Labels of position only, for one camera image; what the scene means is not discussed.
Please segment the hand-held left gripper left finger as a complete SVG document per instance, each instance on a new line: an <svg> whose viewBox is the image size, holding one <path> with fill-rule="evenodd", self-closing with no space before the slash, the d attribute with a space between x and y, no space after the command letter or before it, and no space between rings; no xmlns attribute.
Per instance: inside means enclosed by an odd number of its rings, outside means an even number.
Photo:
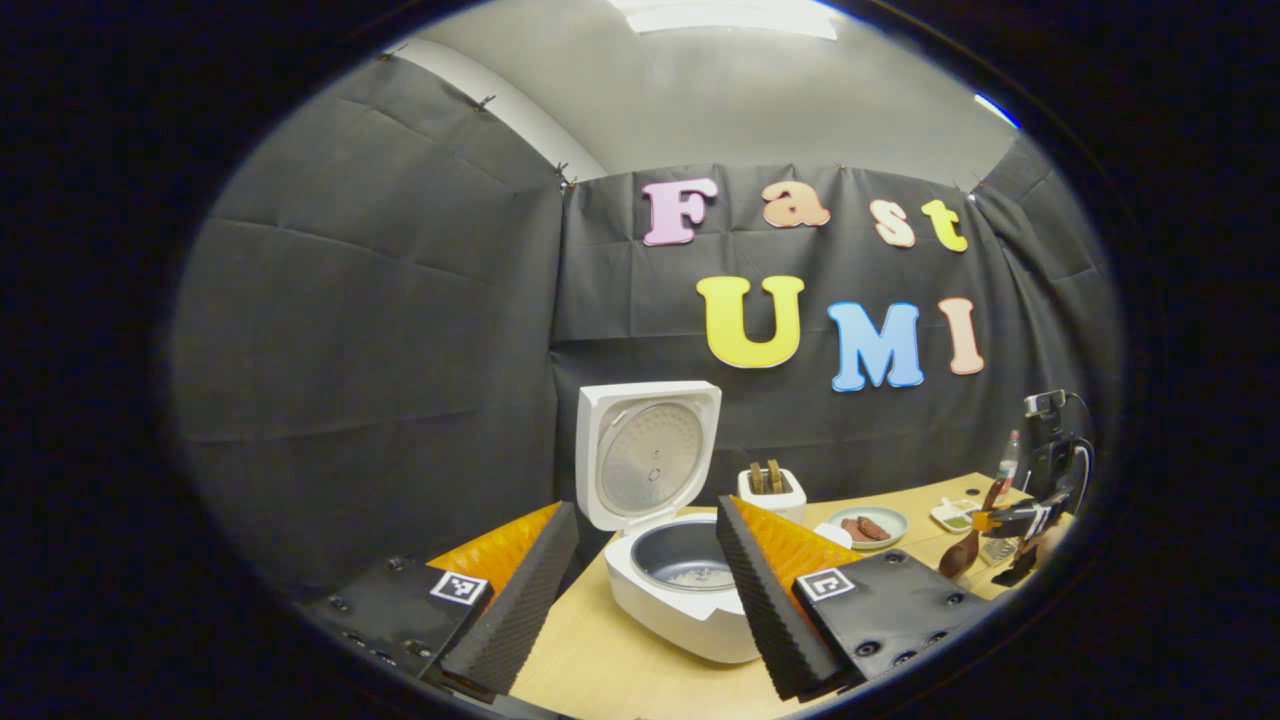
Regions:
<svg viewBox="0 0 1280 720"><path fill-rule="evenodd" d="M301 612L417 682L470 698L509 693L579 543L554 502L434 559L376 562Z"/></svg>

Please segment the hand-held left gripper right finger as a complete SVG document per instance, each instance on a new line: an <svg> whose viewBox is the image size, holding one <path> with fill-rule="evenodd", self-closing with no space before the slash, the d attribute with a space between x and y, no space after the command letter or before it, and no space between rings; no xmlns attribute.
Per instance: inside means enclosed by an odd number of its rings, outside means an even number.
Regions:
<svg viewBox="0 0 1280 720"><path fill-rule="evenodd" d="M928 657L991 611L913 556L860 556L739 497L716 537L781 700L809 701Z"/></svg>

